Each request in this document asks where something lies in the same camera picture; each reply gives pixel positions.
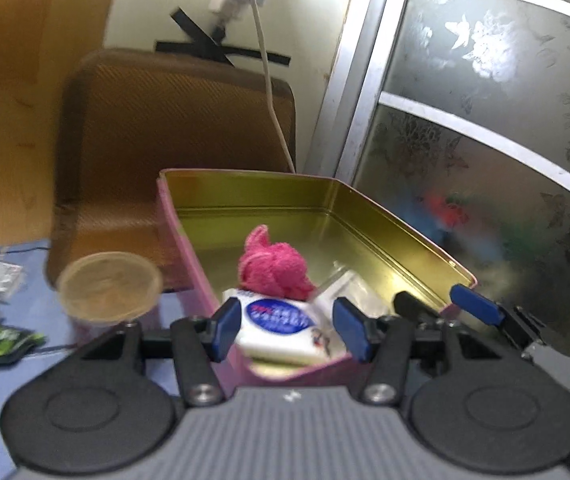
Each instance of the blue tablecloth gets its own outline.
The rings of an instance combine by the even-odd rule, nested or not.
[[[67,351],[60,347],[73,343],[69,320],[57,300],[56,292],[47,285],[43,274],[47,247],[47,240],[40,240],[0,248],[0,254],[1,251],[4,252],[0,260],[21,265],[25,272],[24,283],[20,289],[7,304],[1,304],[3,322],[44,333],[48,338],[45,348],[53,348],[51,352],[27,356],[14,367],[0,370],[0,410],[13,391],[65,357]],[[162,295],[160,312],[163,326],[169,326],[172,320],[184,315],[174,293]],[[178,393],[171,362],[160,361],[148,364],[147,375],[169,393]],[[0,436],[0,480],[12,470],[14,464]]]

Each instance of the white soap bar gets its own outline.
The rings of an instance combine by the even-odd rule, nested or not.
[[[231,288],[223,300],[236,297],[243,316],[236,344],[255,359],[295,365],[313,365],[332,357],[334,344],[302,301],[269,298]]]

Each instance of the black wire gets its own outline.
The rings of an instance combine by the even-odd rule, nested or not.
[[[1,254],[29,253],[30,251],[49,251],[49,247],[31,247],[29,249],[16,249],[13,251],[0,251]]]

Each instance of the chair backrest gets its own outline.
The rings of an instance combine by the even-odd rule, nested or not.
[[[272,83],[293,157],[293,95],[286,82]],[[50,282],[73,259],[100,250],[158,262],[149,240],[164,168],[288,171],[263,76],[174,54],[106,49],[85,57],[63,95]]]

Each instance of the pink towel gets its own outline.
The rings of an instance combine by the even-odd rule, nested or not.
[[[303,256],[289,244],[270,244],[267,225],[259,225],[245,239],[238,281],[252,292],[290,300],[306,301],[315,290]]]

